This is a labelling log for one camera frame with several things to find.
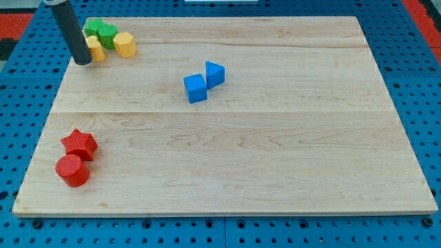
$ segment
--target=black cylinder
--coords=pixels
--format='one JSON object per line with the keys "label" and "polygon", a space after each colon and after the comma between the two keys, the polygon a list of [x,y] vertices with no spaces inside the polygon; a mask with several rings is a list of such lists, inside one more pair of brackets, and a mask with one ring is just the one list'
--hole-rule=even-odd
{"label": "black cylinder", "polygon": [[45,0],[45,3],[49,5],[50,11],[54,15],[75,63],[77,65],[87,65],[92,62],[92,55],[76,20],[74,8],[70,1]]}

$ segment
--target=yellow hexagonal block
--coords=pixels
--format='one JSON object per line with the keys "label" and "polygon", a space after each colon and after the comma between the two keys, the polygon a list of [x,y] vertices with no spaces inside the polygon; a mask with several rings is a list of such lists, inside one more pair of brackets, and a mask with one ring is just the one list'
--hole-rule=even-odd
{"label": "yellow hexagonal block", "polygon": [[103,46],[98,41],[98,37],[90,36],[85,42],[88,44],[90,54],[92,54],[93,61],[103,61],[105,60],[105,54]]}
{"label": "yellow hexagonal block", "polygon": [[116,52],[123,58],[129,58],[136,54],[135,38],[129,32],[122,32],[113,38]]}

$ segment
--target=blue pegboard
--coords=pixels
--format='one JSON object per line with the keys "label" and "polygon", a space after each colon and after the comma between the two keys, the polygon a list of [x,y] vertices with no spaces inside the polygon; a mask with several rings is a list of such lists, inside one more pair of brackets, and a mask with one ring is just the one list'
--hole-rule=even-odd
{"label": "blue pegboard", "polygon": [[[441,68],[399,0],[184,6],[183,0],[71,0],[87,17],[357,16],[437,203]],[[2,247],[439,247],[441,217],[21,219],[10,209],[70,54],[40,5],[0,73]]]}

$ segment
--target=blue block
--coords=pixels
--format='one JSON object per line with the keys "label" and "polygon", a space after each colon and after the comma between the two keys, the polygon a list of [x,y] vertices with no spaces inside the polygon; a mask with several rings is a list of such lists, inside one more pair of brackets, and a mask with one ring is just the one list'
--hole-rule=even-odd
{"label": "blue block", "polygon": [[225,67],[210,61],[205,62],[205,72],[207,75],[207,89],[212,89],[225,82]]}
{"label": "blue block", "polygon": [[189,103],[207,100],[207,84],[202,74],[185,77],[184,86]]}

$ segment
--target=wooden plank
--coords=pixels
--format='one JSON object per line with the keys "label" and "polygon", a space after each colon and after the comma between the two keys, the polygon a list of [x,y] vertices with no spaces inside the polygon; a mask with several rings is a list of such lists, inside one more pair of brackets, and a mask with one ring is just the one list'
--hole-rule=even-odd
{"label": "wooden plank", "polygon": [[[105,21],[131,32],[139,52],[71,62],[16,215],[438,210],[354,17]],[[205,60],[225,65],[227,81],[190,105],[182,78],[204,72]],[[64,153],[59,139],[74,128],[100,145],[80,188],[54,171]]]}

